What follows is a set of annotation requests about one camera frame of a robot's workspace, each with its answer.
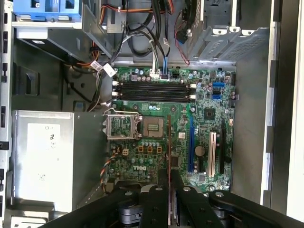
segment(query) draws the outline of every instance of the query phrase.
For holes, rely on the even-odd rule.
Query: cable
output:
[[[178,16],[177,16],[177,18],[176,18],[175,24],[174,24],[174,39],[175,39],[175,46],[176,46],[176,48],[179,50],[180,56],[181,56],[181,58],[184,60],[185,64],[190,65],[190,61],[186,58],[185,54],[183,53],[183,51],[182,51],[181,48],[180,48],[180,45],[179,45],[178,40],[176,39],[176,34],[177,34],[177,32],[178,32],[178,29],[182,26],[182,23],[181,23],[181,24],[176,28],[177,21],[178,21],[179,17],[181,16],[181,14],[182,14],[182,11],[179,12],[179,14],[178,14]]]

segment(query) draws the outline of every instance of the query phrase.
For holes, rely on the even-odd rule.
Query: sata port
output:
[[[221,99],[222,97],[220,95],[212,95],[211,98],[214,100],[218,100],[218,99]]]

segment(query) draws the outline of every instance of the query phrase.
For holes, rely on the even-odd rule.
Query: pcie slot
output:
[[[218,172],[224,174],[225,171],[225,150],[226,150],[226,128],[225,120],[222,120],[222,126],[220,129],[220,145],[219,145],[219,156],[218,156]]]
[[[209,153],[208,153],[208,176],[214,177],[215,173],[215,148],[217,145],[217,133],[210,132],[209,134]]]
[[[174,96],[145,96],[145,95],[122,95],[119,99],[124,101],[156,101],[156,102],[181,102],[188,103],[190,99]]]
[[[193,117],[190,118],[190,136],[189,136],[189,151],[188,151],[188,172],[193,172],[194,164],[194,126]]]

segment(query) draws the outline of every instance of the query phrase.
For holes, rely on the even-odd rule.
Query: white label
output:
[[[135,171],[137,171],[137,170],[146,171],[147,170],[147,166],[137,166],[137,165],[135,165],[135,166],[133,166],[133,169]]]
[[[170,47],[170,44],[169,44],[168,40],[165,37],[163,38],[163,43],[164,43],[164,45],[167,45],[167,46]]]
[[[45,44],[43,41],[41,40],[32,40],[35,44]]]
[[[179,132],[179,139],[185,139],[186,133],[185,132]]]
[[[104,71],[110,76],[113,77],[116,74],[116,71],[110,66],[110,64],[104,65]]]
[[[93,61],[90,65],[91,68],[95,69],[96,71],[101,71],[103,69],[102,65],[100,65],[97,61]]]

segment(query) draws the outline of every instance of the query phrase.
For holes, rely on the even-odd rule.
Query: blue drive bracket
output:
[[[189,151],[188,151],[188,172],[193,172],[194,164],[194,125],[193,117],[190,118],[190,136],[189,136]]]
[[[30,16],[33,21],[81,21],[82,0],[14,0],[16,16]]]

